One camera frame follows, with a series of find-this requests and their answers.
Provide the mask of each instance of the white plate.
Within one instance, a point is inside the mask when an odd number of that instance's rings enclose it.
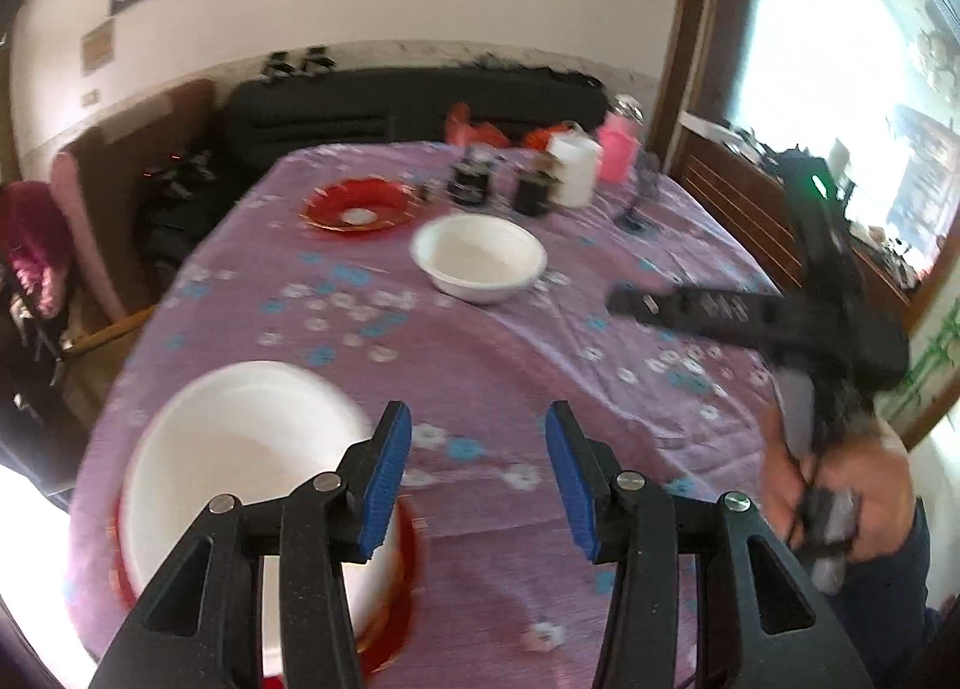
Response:
[[[126,572],[138,595],[217,494],[244,504],[289,494],[333,470],[373,433],[366,416],[324,379],[277,361],[245,361],[196,379],[155,416],[127,470],[120,508]],[[394,528],[365,565],[344,565],[359,635],[390,582]],[[282,672],[275,556],[264,562],[263,670]]]

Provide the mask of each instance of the white bowl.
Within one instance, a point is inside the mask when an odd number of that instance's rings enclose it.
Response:
[[[491,215],[453,214],[426,224],[410,254],[440,291],[476,305],[502,302],[546,269],[544,245],[534,235]]]
[[[334,385],[290,364],[245,361],[181,389],[137,445],[120,505],[124,569],[140,594],[176,541],[217,494],[248,505],[284,497],[373,433]],[[353,630],[359,636],[382,601],[395,562],[394,527],[365,565],[344,564]],[[263,670],[282,672],[280,560],[263,568]]]

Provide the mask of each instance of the pink bottle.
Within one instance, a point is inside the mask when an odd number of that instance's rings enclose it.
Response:
[[[600,161],[601,182],[625,182],[640,152],[637,134],[643,123],[640,104],[632,96],[618,94],[613,108],[607,112],[604,124],[597,129],[597,139],[603,146]]]

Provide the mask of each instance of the person's arm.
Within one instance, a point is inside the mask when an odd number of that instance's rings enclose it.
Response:
[[[785,538],[813,461],[790,457],[779,411],[765,432],[762,504],[771,527]],[[824,457],[816,483],[860,495],[846,582],[827,599],[877,689],[885,689],[899,681],[925,644],[930,538],[904,444],[877,421],[873,435],[854,438]]]

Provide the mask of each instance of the metal screw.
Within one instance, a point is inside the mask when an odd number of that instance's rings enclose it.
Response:
[[[640,491],[644,483],[646,483],[646,481],[643,479],[643,476],[632,470],[624,470],[616,476],[616,484],[624,491]]]
[[[212,500],[210,500],[211,513],[216,513],[220,515],[221,513],[229,513],[230,510],[233,510],[233,497],[229,494],[218,494]]]
[[[727,510],[733,510],[734,513],[742,513],[750,510],[750,497],[742,491],[731,491],[723,495],[723,504]]]
[[[335,472],[322,472],[313,478],[313,487],[317,489],[317,491],[336,491],[340,488],[341,483],[340,476]]]

